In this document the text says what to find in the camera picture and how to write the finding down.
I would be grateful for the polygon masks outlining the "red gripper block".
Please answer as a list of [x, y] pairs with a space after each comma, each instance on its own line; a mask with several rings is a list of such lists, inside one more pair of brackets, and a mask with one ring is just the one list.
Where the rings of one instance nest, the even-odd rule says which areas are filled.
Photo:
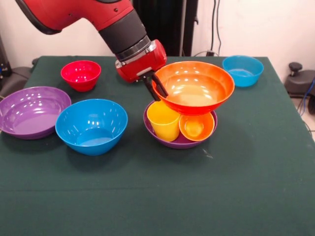
[[[157, 39], [153, 40], [149, 47], [128, 59], [127, 61], [115, 61], [115, 68], [118, 74], [128, 83], [133, 83], [140, 77], [150, 71], [156, 72], [166, 65], [167, 56], [161, 42]], [[164, 88], [162, 82], [155, 73], [152, 74], [152, 80], [156, 84], [156, 89], [162, 97], [167, 97], [168, 92]], [[152, 84], [148, 78], [144, 78], [144, 84], [155, 101], [160, 101], [159, 96], [155, 93]]]

